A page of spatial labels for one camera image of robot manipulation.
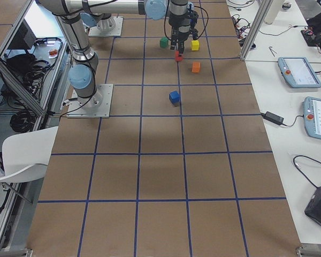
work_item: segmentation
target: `power adapter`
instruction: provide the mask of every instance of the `power adapter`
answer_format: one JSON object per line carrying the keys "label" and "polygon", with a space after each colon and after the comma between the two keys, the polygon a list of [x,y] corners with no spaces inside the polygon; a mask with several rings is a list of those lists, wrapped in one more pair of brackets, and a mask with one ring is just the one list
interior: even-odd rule
{"label": "power adapter", "polygon": [[276,114],[273,114],[272,112],[267,111],[266,113],[261,113],[263,119],[266,119],[272,123],[275,123],[277,125],[282,125],[284,118],[280,117]]}

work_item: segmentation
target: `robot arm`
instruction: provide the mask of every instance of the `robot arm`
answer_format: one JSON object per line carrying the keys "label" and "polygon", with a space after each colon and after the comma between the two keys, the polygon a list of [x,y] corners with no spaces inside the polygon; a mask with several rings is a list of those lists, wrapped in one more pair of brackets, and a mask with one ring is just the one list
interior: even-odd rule
{"label": "robot arm", "polygon": [[[68,78],[74,87],[79,104],[87,109],[99,107],[103,95],[97,90],[95,72],[98,66],[98,56],[90,47],[89,37],[86,34],[80,12],[86,14],[86,23],[94,26],[101,19],[109,18],[111,13],[147,13],[153,19],[162,19],[169,11],[171,30],[171,49],[177,46],[181,56],[184,52],[184,42],[189,35],[197,39],[195,25],[198,14],[188,7],[188,0],[39,0],[51,11],[60,25],[67,40],[68,46],[75,61],[75,66],[69,71]],[[160,9],[154,17],[149,15],[148,8]]]}

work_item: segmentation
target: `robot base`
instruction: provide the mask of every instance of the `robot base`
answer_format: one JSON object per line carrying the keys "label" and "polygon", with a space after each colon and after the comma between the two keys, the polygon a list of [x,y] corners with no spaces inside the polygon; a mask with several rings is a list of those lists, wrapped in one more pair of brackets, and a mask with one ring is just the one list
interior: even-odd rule
{"label": "robot base", "polygon": [[102,32],[97,27],[93,27],[89,31],[89,37],[112,37],[112,36],[121,36],[121,31],[123,30],[123,17],[113,17],[116,22],[114,29],[108,32]]}
{"label": "robot base", "polygon": [[[95,108],[80,108],[76,111],[70,112],[66,116],[68,118],[109,118],[109,113],[111,110],[112,94],[113,94],[113,84],[99,84],[97,85],[97,90],[103,95],[102,103],[99,107]],[[77,97],[77,93],[73,91],[72,97]],[[78,101],[73,101],[69,105],[68,111],[72,111],[80,107]]]}

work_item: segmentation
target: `table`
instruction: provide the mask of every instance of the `table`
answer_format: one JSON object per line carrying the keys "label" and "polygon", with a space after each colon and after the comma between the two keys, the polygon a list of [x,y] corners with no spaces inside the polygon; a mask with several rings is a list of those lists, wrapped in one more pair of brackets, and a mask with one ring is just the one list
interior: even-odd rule
{"label": "table", "polygon": [[[246,65],[261,112],[270,111],[282,116],[285,124],[292,124],[297,115],[303,114],[302,103],[305,97],[321,98],[321,88],[290,88],[284,82],[276,63],[247,62]],[[321,70],[321,64],[313,64],[312,67]],[[298,154],[321,161],[321,140],[307,136],[302,118],[298,118],[290,128],[279,127],[268,121],[264,121],[264,124],[300,241],[321,244],[321,227],[304,214],[315,188],[292,163],[292,158]],[[320,186],[321,166],[297,160],[302,163],[301,168],[306,175]]]}
{"label": "table", "polygon": [[[231,15],[238,14],[240,18],[245,18],[252,25],[258,7],[259,3],[256,1],[241,11],[230,8],[230,13]],[[263,23],[260,30],[266,34],[277,35],[287,30],[290,25],[307,25],[295,1],[292,1],[292,7],[289,10],[279,11],[273,24],[267,25]],[[321,54],[317,51],[317,48],[307,46],[300,32],[302,29],[304,29],[304,27],[291,28],[279,36],[263,35],[259,32],[255,38],[257,47],[249,52],[246,61],[276,62],[278,57],[281,56],[304,55],[309,62],[321,63]],[[277,52],[275,56],[271,54],[269,50],[270,46]]]}

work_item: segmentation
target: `metal frame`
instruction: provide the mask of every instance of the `metal frame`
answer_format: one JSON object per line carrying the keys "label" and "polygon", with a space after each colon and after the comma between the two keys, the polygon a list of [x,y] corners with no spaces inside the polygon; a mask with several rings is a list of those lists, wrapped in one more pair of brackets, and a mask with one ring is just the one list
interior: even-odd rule
{"label": "metal frame", "polygon": [[263,0],[259,9],[258,9],[258,12],[256,14],[256,17],[252,23],[252,26],[251,26],[251,29],[250,29],[250,32],[248,33],[248,36],[246,37],[246,40],[244,42],[244,45],[241,49],[241,52],[240,52],[240,59],[242,61],[245,61],[246,57],[247,57],[247,54],[248,52],[250,52],[250,49],[252,47],[252,44],[258,34],[258,31],[260,30],[261,28],[261,25],[270,9],[270,6],[272,4],[273,0]]}

